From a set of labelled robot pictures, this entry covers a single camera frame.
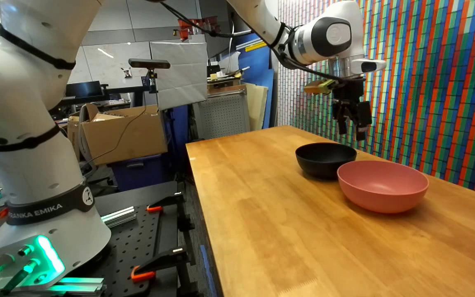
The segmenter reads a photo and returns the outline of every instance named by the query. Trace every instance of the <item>butcher block tabletop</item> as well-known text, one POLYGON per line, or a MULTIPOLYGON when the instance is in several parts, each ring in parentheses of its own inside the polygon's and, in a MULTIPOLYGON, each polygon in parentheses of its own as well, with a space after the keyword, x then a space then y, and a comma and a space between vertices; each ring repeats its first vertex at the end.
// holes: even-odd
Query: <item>butcher block tabletop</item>
POLYGON ((363 210, 298 166, 324 141, 282 126, 187 145, 224 295, 475 297, 475 192, 428 176, 415 209, 363 210))

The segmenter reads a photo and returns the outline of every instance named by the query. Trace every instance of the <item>multicolored wall pattern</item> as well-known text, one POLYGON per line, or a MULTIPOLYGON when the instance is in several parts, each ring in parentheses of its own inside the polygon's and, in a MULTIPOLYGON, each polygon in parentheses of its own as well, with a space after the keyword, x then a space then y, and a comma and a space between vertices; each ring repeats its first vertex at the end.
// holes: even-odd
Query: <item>multicolored wall pattern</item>
MULTIPOLYGON (((331 0, 280 0, 280 18, 305 24, 331 0)), ((280 68, 279 125, 289 124, 475 190, 475 0, 358 0, 366 56, 388 61, 367 75, 374 124, 357 143, 340 137, 331 96, 310 96, 313 79, 280 68)), ((313 66, 328 71, 322 62, 313 66)))

